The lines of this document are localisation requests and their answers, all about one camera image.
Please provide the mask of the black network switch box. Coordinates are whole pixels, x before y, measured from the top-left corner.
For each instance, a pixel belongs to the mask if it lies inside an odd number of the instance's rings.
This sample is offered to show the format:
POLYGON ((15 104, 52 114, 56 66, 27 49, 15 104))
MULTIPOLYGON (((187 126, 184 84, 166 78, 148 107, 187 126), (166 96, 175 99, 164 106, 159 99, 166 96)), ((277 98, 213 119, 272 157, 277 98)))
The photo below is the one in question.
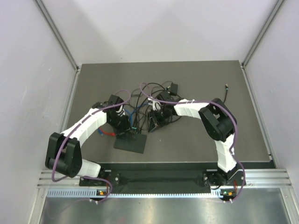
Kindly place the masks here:
POLYGON ((116 136, 116 140, 114 142, 114 148, 143 154, 145 150, 147 135, 134 133, 134 134, 124 134, 121 136, 116 136))

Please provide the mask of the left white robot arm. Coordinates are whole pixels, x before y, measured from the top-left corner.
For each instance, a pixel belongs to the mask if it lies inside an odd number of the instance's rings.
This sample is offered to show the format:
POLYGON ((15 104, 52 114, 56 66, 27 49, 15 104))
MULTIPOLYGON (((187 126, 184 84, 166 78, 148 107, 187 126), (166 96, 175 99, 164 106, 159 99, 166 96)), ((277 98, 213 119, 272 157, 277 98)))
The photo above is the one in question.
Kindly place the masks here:
POLYGON ((54 132, 49 137, 45 166, 52 170, 53 182, 76 176, 90 178, 96 185, 105 182, 106 174, 101 171, 101 165, 83 159, 81 148, 105 124, 109 124, 116 135, 130 133, 130 121, 124 111, 127 102, 119 96, 111 95, 108 101, 95 103, 73 126, 61 133, 54 132))

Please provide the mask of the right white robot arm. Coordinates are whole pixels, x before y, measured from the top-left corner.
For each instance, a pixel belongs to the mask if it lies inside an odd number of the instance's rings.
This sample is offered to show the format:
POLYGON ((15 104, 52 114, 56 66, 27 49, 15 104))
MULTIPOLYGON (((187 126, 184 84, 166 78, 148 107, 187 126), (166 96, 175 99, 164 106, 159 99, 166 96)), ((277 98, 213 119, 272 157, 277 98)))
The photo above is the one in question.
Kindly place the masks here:
POLYGON ((149 111, 148 132, 152 133, 168 124, 173 116, 200 119, 207 134, 215 141, 218 155, 218 179, 228 185, 235 179, 234 169, 237 162, 234 155, 234 137, 236 119, 219 99, 210 103, 200 103, 184 98, 174 99, 168 92, 163 91, 156 98, 149 97, 152 106, 149 111))

